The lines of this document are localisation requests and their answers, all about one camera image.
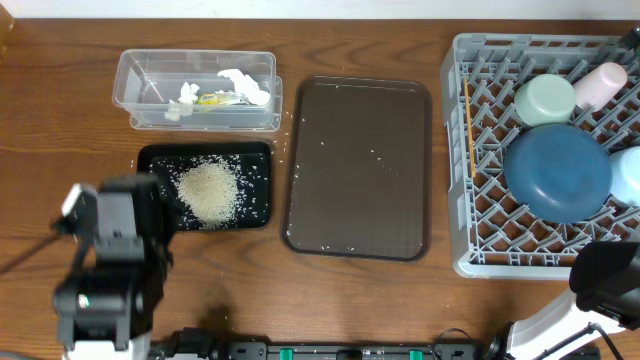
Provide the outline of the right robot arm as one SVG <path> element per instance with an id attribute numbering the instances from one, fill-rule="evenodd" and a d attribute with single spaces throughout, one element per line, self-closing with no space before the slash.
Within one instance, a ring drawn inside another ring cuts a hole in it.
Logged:
<path id="1" fill-rule="evenodd" d="M 601 338 L 639 328 L 639 244 L 594 242 L 574 261 L 569 289 L 533 316 L 509 323 L 486 359 L 562 359 Z"/>

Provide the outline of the pile of white rice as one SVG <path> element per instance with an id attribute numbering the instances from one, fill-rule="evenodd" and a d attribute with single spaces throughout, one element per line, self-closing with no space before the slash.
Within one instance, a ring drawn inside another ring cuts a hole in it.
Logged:
<path id="1" fill-rule="evenodd" d="M 181 231 L 259 228 L 270 218 L 270 162 L 260 153 L 162 156 L 149 171 L 176 200 Z"/>

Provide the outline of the white tissue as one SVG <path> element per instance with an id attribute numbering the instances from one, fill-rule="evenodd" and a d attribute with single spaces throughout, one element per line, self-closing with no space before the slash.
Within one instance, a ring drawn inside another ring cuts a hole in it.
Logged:
<path id="1" fill-rule="evenodd" d="M 218 77 L 229 80 L 232 90 L 217 90 L 217 92 L 235 92 L 244 95 L 248 100 L 249 106 L 265 106 L 271 101 L 269 92 L 262 90 L 259 84 L 250 76 L 244 74 L 239 69 L 225 69 L 217 73 Z M 180 88 L 180 97 L 177 101 L 168 100 L 168 110 L 164 113 L 164 118 L 173 122 L 179 121 L 182 117 L 190 116 L 194 112 L 212 112 L 218 108 L 230 106 L 244 105 L 226 105 L 226 106 L 202 106 L 197 105 L 196 101 L 202 94 L 200 87 L 195 83 L 184 82 Z"/>

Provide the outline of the dark blue plate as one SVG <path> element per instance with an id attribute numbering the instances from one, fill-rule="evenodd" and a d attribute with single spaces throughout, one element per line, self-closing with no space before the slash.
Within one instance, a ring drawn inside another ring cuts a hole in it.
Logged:
<path id="1" fill-rule="evenodd" d="M 515 201 L 554 223 L 577 223 L 595 215 L 612 184 L 604 148 L 569 125 L 539 126 L 519 136 L 505 152 L 503 171 Z"/>

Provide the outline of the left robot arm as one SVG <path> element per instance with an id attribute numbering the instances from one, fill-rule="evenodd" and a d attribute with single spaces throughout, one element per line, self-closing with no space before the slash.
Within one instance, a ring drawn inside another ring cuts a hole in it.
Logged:
<path id="1" fill-rule="evenodd" d="M 78 249 L 53 305 L 65 359 L 145 359 L 177 227 L 172 201 L 148 173 L 75 184 L 54 223 Z"/>

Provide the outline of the pink cup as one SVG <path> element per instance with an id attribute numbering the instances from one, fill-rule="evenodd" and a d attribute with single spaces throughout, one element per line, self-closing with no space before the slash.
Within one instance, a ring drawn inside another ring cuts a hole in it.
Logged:
<path id="1" fill-rule="evenodd" d="M 576 106 L 600 111 L 625 86 L 626 70 L 614 62 L 603 63 L 574 84 Z"/>

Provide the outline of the light blue bowl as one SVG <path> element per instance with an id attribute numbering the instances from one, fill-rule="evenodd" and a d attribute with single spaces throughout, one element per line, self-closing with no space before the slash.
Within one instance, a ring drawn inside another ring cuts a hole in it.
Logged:
<path id="1" fill-rule="evenodd" d="M 640 148 L 638 146 L 615 152 L 609 156 L 612 169 L 611 194 L 629 205 L 639 205 Z"/>

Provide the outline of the green snack wrapper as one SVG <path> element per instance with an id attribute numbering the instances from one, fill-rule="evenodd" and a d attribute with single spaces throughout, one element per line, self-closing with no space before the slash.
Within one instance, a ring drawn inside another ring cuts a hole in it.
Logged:
<path id="1" fill-rule="evenodd" d="M 196 104 L 202 106 L 247 105 L 248 100 L 244 95 L 235 92 L 217 92 L 200 95 Z"/>

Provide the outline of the wooden chopstick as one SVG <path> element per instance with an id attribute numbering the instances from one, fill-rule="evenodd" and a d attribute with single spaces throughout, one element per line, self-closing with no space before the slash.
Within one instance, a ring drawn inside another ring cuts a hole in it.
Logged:
<path id="1" fill-rule="evenodd" d="M 468 150 L 469 150 L 469 160 L 470 160 L 470 177 L 473 180 L 476 175 L 476 161 L 475 161 L 475 149 L 474 149 L 474 139 L 473 139 L 473 127 L 472 127 L 472 117 L 471 117 L 471 104 L 470 104 L 470 96 L 469 96 L 469 85 L 468 78 L 465 75 L 463 78 L 464 85 L 464 100 L 465 100 L 465 117 L 466 117 L 466 125 L 467 125 L 467 142 L 468 142 Z"/>

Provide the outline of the mint green bowl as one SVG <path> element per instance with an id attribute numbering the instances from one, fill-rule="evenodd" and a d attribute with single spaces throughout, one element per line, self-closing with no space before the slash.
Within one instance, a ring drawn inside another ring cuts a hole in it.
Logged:
<path id="1" fill-rule="evenodd" d="M 521 121 L 530 127 L 568 123 L 576 106 L 576 92 L 564 78 L 539 75 L 518 89 L 515 110 Z"/>

